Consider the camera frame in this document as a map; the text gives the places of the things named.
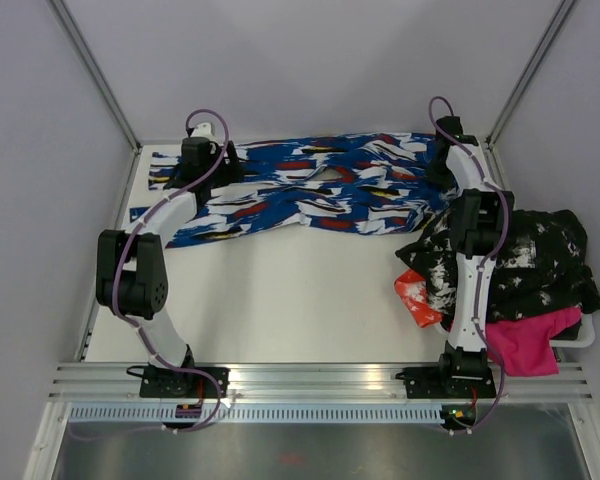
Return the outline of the blue white red patterned trousers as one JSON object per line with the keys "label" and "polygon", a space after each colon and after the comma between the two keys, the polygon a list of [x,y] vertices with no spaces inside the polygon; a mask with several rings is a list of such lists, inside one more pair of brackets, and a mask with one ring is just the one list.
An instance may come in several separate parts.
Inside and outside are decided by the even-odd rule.
{"label": "blue white red patterned trousers", "polygon": [[426,179],[429,134],[374,132],[239,143],[239,184],[212,191],[169,245],[183,248],[299,224],[359,235],[411,233],[458,188]]}

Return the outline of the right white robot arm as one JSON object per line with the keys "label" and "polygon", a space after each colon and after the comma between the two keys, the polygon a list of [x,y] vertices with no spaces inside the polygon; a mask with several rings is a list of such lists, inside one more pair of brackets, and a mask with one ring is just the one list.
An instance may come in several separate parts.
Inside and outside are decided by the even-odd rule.
{"label": "right white robot arm", "polygon": [[459,192],[449,225],[457,265],[455,310],[441,356],[444,365],[436,370],[435,380],[444,394],[457,396],[489,370],[485,327],[490,283],[508,234],[514,196],[493,179],[479,142],[464,133],[459,116],[443,116],[434,127],[434,155],[426,178]]}

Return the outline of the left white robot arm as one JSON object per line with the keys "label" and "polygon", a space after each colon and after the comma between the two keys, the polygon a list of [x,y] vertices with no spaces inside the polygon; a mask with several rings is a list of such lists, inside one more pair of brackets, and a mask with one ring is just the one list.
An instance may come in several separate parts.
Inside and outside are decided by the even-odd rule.
{"label": "left white robot arm", "polygon": [[191,349],[167,311],[169,293],[164,250],[177,231],[195,219],[212,190],[240,182],[244,173],[235,145],[190,136],[163,196],[124,229],[107,229],[97,243],[96,300],[131,326],[148,352],[149,364],[166,369],[163,386],[190,395],[198,374]]}

